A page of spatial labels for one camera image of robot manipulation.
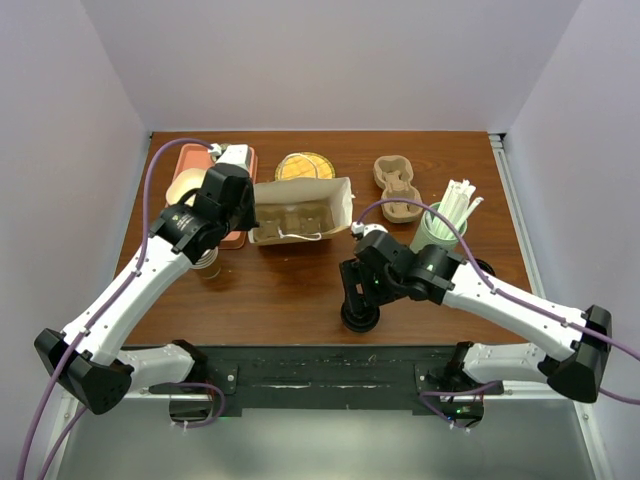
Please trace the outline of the black coffee cup lid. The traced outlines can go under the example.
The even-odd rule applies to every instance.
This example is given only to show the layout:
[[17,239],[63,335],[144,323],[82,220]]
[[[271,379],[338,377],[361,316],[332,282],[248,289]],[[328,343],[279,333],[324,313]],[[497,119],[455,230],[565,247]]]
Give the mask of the black coffee cup lid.
[[343,303],[340,316],[342,324],[350,331],[367,333],[378,325],[380,309],[378,307],[366,308],[362,313],[355,313],[346,303]]

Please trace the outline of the brown paper bag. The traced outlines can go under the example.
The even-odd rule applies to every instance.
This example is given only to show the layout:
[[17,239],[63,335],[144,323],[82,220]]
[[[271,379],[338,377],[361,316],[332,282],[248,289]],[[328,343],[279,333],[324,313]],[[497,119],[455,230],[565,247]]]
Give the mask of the brown paper bag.
[[[322,235],[321,240],[329,240],[350,228],[353,221],[353,195],[351,180],[347,177],[333,179],[296,178],[292,180],[258,183],[254,188],[255,213],[256,206],[263,204],[297,204],[309,201],[326,202],[331,208],[335,227]],[[251,231],[248,240],[256,246],[271,246],[289,243],[318,241],[285,241],[276,244],[254,244],[251,242]]]

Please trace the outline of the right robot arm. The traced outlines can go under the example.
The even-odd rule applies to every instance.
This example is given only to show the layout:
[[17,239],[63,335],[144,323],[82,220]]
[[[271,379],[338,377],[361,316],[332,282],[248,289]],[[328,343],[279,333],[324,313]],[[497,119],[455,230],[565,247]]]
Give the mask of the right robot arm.
[[597,400],[612,332],[608,310],[555,304],[482,270],[462,256],[427,245],[419,252],[384,230],[362,234],[340,263],[343,324],[372,330],[380,308],[396,300],[429,301],[482,317],[520,337],[519,344],[461,342],[434,380],[447,395],[500,381],[547,384],[574,401]]

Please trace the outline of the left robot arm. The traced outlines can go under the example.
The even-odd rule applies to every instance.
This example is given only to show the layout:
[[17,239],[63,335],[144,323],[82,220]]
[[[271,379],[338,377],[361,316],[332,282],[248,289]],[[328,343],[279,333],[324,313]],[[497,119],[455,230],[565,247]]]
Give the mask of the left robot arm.
[[88,308],[60,332],[43,330],[34,346],[50,376],[92,413],[113,409],[136,389],[175,383],[185,392],[207,380],[204,354],[183,340],[125,351],[132,329],[163,292],[232,231],[256,227],[253,183],[242,166],[209,168],[193,205],[165,208],[146,244]]

